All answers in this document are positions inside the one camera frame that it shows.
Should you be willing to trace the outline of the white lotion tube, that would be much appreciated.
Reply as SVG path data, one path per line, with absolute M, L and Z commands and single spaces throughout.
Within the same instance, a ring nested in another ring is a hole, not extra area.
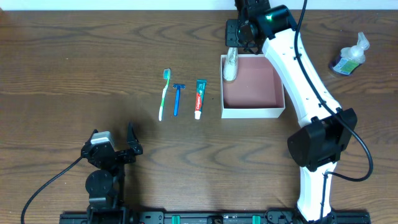
M 223 68 L 223 79 L 226 82 L 232 82 L 238 74 L 238 48 L 230 47 L 225 58 Z

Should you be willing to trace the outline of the clear soap pump bottle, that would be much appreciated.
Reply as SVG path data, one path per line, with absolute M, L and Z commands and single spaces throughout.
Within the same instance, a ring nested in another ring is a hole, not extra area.
M 358 41 L 352 47 L 345 47 L 340 54 L 329 63 L 329 69 L 339 75 L 350 76 L 366 61 L 364 52 L 370 47 L 363 32 L 358 33 Z

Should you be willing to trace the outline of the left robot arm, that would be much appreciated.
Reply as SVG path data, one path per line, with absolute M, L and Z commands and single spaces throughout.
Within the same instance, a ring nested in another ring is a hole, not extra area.
M 86 179 L 85 188 L 89 194 L 90 210 L 125 210 L 124 181 L 126 164 L 136 161 L 143 154 L 143 148 L 134 134 L 132 123 L 127 128 L 128 149 L 117 151 L 109 131 L 94 130 L 81 149 L 81 156 L 98 170 Z

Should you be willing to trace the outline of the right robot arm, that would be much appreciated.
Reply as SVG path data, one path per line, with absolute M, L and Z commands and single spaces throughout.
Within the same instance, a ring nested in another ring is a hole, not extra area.
M 353 136 L 357 116 L 343 110 L 314 69 L 301 40 L 302 21 L 285 5 L 269 1 L 236 1 L 238 18 L 226 23 L 225 44 L 263 53 L 276 69 L 292 100 L 300 130 L 287 140 L 300 167 L 297 223 L 334 223 L 331 178 Z

